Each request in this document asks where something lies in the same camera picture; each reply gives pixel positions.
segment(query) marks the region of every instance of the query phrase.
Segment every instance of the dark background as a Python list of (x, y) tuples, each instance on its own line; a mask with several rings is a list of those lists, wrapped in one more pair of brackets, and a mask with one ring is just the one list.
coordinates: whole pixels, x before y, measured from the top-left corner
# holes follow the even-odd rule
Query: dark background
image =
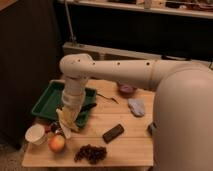
[(60, 75), (59, 35), (52, 0), (19, 0), (0, 11), (0, 140), (17, 149), (32, 107)]
[[(55, 4), (62, 40), (69, 40), (64, 5)], [(213, 58), (213, 20), (69, 5), (77, 42), (176, 56)]]

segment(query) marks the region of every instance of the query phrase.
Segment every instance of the yellow object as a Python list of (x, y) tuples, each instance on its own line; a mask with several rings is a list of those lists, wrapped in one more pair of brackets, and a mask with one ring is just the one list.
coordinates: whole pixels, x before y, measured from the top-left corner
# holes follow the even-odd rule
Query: yellow object
[(56, 109), (59, 122), (63, 123), (71, 130), (78, 132), (78, 126), (75, 124), (76, 116), (80, 112), (80, 107), (76, 109), (69, 109), (68, 107), (62, 107), (62, 110)]

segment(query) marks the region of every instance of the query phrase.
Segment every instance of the bowl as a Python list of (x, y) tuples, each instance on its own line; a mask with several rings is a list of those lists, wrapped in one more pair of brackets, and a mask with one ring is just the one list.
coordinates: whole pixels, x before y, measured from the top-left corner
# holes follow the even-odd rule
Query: bowl
[(41, 124), (32, 125), (25, 133), (25, 139), (35, 145), (40, 145), (46, 141), (45, 128)]
[(132, 95), (135, 93), (135, 91), (137, 90), (136, 87), (133, 87), (131, 85), (128, 84), (121, 84), (117, 82), (117, 86), (118, 86), (118, 90), (120, 93), (122, 94), (126, 94), (126, 95)]

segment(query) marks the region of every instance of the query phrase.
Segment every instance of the chocolate bar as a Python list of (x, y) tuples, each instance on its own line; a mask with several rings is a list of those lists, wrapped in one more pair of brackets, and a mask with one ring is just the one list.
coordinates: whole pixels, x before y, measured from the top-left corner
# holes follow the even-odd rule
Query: chocolate bar
[(124, 132), (123, 126), (121, 124), (118, 124), (109, 131), (105, 132), (103, 134), (103, 139), (106, 143), (109, 143), (123, 132)]

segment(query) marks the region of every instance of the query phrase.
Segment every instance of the dark cabinet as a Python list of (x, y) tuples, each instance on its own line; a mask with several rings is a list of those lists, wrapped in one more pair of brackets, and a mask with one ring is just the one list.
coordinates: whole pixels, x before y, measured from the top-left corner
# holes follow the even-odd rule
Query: dark cabinet
[(32, 106), (59, 75), (61, 52), (51, 0), (19, 0), (0, 11), (0, 139), (20, 147)]

